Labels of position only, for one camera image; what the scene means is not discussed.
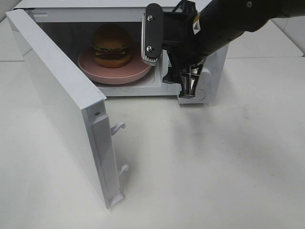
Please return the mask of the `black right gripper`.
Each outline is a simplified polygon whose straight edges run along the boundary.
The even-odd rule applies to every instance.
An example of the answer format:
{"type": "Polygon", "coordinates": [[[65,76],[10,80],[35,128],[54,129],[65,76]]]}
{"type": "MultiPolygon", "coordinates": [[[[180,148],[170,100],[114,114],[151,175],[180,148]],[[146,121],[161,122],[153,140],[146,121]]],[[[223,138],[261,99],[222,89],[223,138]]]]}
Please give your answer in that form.
{"type": "Polygon", "coordinates": [[[145,8],[142,21],[142,59],[155,65],[163,50],[169,57],[163,83],[181,84],[180,98],[194,98],[203,64],[195,64],[269,20],[265,0],[213,0],[197,11],[182,0],[172,11],[157,3],[145,8]],[[188,65],[180,72],[179,65],[188,65]]]}

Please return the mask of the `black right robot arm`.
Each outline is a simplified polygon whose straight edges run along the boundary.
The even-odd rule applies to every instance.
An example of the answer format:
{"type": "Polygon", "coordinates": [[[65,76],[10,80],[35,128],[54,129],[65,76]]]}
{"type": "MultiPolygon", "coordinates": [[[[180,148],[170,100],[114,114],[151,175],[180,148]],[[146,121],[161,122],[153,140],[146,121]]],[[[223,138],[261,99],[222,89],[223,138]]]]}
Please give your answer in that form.
{"type": "Polygon", "coordinates": [[[180,98],[195,97],[205,59],[273,18],[304,16],[302,0],[212,0],[201,11],[189,0],[172,11],[149,4],[142,20],[142,60],[156,65],[163,51],[170,66],[163,82],[179,84],[180,98]]]}

